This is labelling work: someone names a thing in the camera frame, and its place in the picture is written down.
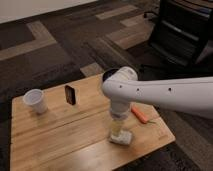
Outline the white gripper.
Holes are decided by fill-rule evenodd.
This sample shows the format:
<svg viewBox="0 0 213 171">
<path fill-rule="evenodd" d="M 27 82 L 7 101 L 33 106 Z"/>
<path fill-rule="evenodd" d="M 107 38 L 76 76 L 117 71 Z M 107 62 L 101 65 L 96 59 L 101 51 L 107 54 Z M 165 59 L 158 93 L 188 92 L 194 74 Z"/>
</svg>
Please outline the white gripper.
<svg viewBox="0 0 213 171">
<path fill-rule="evenodd" d="M 125 130 L 125 119 L 128 118 L 130 111 L 130 104 L 126 102 L 111 101 L 110 115 L 115 121 L 111 124 L 111 135 L 117 137 L 120 131 Z"/>
</svg>

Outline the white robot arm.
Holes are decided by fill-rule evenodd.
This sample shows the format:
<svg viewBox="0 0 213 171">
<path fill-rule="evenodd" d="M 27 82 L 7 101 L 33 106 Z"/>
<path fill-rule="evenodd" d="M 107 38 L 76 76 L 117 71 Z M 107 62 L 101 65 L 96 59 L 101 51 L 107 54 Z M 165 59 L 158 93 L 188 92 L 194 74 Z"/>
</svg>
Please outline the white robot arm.
<svg viewBox="0 0 213 171">
<path fill-rule="evenodd" d="M 128 66 L 102 76 L 103 94 L 114 120 L 124 120 L 131 102 L 144 103 L 213 119 L 213 77 L 139 81 Z"/>
</svg>

